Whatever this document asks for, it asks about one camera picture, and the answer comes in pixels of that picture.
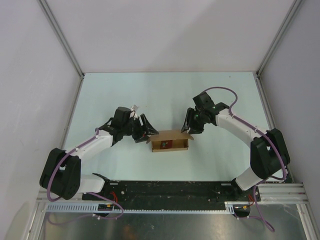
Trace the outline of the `brown cardboard paper box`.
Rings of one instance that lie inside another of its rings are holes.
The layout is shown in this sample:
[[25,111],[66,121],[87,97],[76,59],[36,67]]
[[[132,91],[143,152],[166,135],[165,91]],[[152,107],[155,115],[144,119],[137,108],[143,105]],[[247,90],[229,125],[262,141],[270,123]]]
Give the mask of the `brown cardboard paper box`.
[[151,144],[153,153],[186,151],[189,149],[189,140],[193,141],[194,138],[187,132],[163,130],[151,135],[146,144]]

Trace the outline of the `small red packet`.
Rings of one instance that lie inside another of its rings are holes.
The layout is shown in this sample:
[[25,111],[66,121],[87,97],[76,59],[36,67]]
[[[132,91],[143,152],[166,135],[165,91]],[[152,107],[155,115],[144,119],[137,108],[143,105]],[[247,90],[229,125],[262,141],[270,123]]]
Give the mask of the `small red packet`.
[[160,149],[171,149],[173,146],[173,140],[163,140],[160,142]]

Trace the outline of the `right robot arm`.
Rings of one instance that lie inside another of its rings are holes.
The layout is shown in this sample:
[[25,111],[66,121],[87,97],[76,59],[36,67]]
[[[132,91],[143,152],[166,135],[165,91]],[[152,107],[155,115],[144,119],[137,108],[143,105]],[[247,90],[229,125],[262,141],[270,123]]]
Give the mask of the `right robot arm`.
[[232,112],[232,107],[214,103],[203,91],[193,98],[194,107],[187,109],[181,132],[190,135],[202,134],[206,124],[227,130],[243,141],[250,150],[249,167],[232,180],[231,196],[242,201],[249,189],[273,178],[282,171],[281,181],[287,177],[286,166],[291,162],[283,134],[277,128],[267,130],[240,118]]

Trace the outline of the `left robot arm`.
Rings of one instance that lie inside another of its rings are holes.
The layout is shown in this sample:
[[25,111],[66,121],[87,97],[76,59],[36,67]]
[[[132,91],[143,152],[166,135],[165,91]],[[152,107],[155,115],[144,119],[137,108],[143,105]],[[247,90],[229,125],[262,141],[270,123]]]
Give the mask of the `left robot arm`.
[[146,142],[159,132],[145,114],[137,115],[134,108],[118,107],[114,116],[94,130],[94,135],[70,150],[52,149],[47,157],[39,184],[46,189],[50,202],[69,200],[76,194],[93,193],[98,199],[110,196],[108,178],[98,174],[83,174],[82,166],[102,151],[113,147],[124,137],[135,143]]

